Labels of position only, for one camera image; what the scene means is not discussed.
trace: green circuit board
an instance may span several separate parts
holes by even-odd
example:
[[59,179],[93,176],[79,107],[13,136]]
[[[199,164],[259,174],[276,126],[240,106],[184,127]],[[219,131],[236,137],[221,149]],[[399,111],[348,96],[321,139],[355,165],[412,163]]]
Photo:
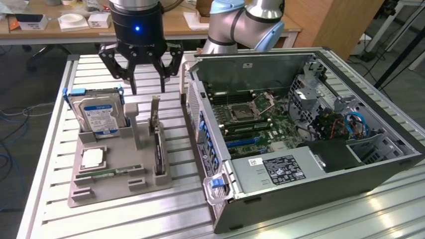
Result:
[[[259,95],[251,102],[212,106],[219,124],[228,125],[227,132],[221,132],[227,143],[256,138],[253,144],[228,147],[232,158],[292,149],[305,140],[296,130],[295,123],[285,115],[280,102],[271,101],[268,94]],[[231,130],[233,127],[245,131]]]

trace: metal slats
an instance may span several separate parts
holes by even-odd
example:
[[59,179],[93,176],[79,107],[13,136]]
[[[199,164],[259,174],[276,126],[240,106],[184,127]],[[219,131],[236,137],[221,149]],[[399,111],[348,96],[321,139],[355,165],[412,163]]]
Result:
[[[331,54],[328,57],[340,64]],[[119,57],[119,61],[125,63],[123,57]],[[151,66],[137,68],[140,72],[136,83],[139,86],[137,95],[132,96],[129,88],[124,88],[125,101],[139,103],[137,121],[140,122],[149,117],[149,94],[160,94],[159,85],[152,86],[159,84],[159,80],[144,78],[144,74],[147,77],[153,77],[151,68]],[[81,56],[76,74],[85,76],[75,78],[75,87],[100,86],[107,88],[109,84],[119,83],[120,81],[111,80],[107,75],[96,75],[96,70],[104,69],[96,55]],[[368,94],[375,96],[375,92],[369,90],[355,74],[349,74],[353,81],[368,90]],[[341,95],[349,94],[345,85],[329,72],[328,80]],[[53,149],[51,167],[45,176],[48,186],[43,189],[45,196],[39,205],[39,210],[43,210],[37,212],[41,215],[41,223],[33,227],[32,238],[384,239],[396,236],[425,238],[425,162],[409,171],[395,175],[368,194],[311,208],[228,234],[215,235],[183,119],[179,82],[171,81],[169,83],[167,87],[172,87],[171,89],[175,91],[167,90],[161,94],[159,114],[165,127],[173,187],[109,202],[69,208],[67,197],[79,124],[72,111],[64,110],[63,121],[59,122],[57,145]],[[423,134],[405,122],[397,110],[392,109],[384,101],[380,101],[379,104],[387,107],[389,114],[405,127],[411,127],[413,136],[419,139],[423,138]]]

